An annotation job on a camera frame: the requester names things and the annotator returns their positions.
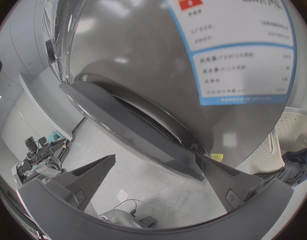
white wall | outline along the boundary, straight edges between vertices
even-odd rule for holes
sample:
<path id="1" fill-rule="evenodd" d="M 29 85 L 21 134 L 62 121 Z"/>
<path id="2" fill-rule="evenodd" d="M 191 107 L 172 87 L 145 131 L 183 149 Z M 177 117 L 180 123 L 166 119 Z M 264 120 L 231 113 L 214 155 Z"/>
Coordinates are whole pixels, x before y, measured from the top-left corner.
<path id="1" fill-rule="evenodd" d="M 17 185 L 12 177 L 12 167 L 17 163 L 19 163 L 19 159 L 14 156 L 8 147 L 4 147 L 0 151 L 0 175 L 13 190 L 16 190 Z"/>
<path id="2" fill-rule="evenodd" d="M 30 136 L 35 141 L 43 136 L 48 138 L 52 131 L 54 128 L 39 113 L 27 94 L 23 92 L 7 117 L 1 137 L 11 152 L 22 161 L 28 153 L 25 139 Z"/>
<path id="3" fill-rule="evenodd" d="M 54 127 L 42 116 L 42 114 L 36 109 L 34 104 L 29 99 L 28 95 L 23 92 L 19 99 L 15 102 L 15 106 L 27 121 L 29 126 L 40 136 L 49 137 Z"/>
<path id="4" fill-rule="evenodd" d="M 65 128 L 72 131 L 83 119 L 83 115 L 70 103 L 59 85 L 51 68 L 45 69 L 31 83 L 32 89 L 44 105 Z"/>

floor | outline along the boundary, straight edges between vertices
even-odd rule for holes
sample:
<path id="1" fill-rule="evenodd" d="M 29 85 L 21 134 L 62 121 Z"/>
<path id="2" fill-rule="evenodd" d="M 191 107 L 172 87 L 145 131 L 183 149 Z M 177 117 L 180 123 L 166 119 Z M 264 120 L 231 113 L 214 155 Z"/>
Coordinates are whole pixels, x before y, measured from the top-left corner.
<path id="1" fill-rule="evenodd" d="M 150 215 L 161 229 L 194 225 L 227 213 L 208 182 L 196 183 L 143 161 L 87 120 L 76 130 L 74 139 L 63 162 L 68 170 L 116 154 L 115 166 L 91 200 L 98 214 L 131 198 L 138 200 L 136 218 Z M 125 198 L 118 200 L 120 191 Z M 133 201 L 127 201 L 119 209 L 130 212 L 134 207 Z"/>

